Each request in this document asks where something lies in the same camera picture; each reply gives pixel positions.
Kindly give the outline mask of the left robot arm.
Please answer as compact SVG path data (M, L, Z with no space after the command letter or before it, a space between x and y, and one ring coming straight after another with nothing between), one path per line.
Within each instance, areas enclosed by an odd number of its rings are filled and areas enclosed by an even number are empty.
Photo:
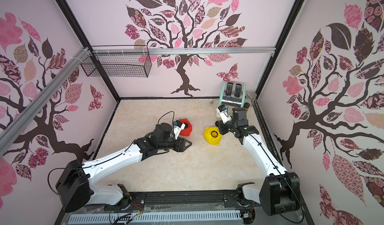
M86 205L118 204L127 191L118 186L99 186L97 182L128 165L157 155L159 150L184 152L191 146L192 142L182 137L160 141L142 137L102 158L84 163L69 162L56 184L64 211L72 213Z

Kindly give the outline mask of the red piggy bank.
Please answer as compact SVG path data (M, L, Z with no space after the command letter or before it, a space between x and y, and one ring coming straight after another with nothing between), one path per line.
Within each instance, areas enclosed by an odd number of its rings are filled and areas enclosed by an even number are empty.
M188 119L180 119L180 122L185 123L185 128L180 132L181 136L190 136L193 130L193 126Z

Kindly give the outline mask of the yellow piggy bank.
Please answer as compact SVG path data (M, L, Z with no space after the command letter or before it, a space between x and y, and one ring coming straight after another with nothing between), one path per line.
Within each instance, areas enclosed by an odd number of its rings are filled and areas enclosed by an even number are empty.
M204 131L204 139L211 145L219 145L221 138L217 127L207 127Z

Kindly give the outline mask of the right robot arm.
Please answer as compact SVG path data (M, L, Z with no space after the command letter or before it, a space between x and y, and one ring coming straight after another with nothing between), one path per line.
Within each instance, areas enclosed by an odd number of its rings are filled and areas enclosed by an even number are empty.
M259 131L249 125L247 110L242 107L232 109L228 114L225 105L217 108L220 120L216 127L221 135L232 133L251 154L261 172L265 175L259 188L254 183L239 184L240 199L255 202L268 216L282 215L302 208L300 201L300 179L296 173L289 173L269 151Z

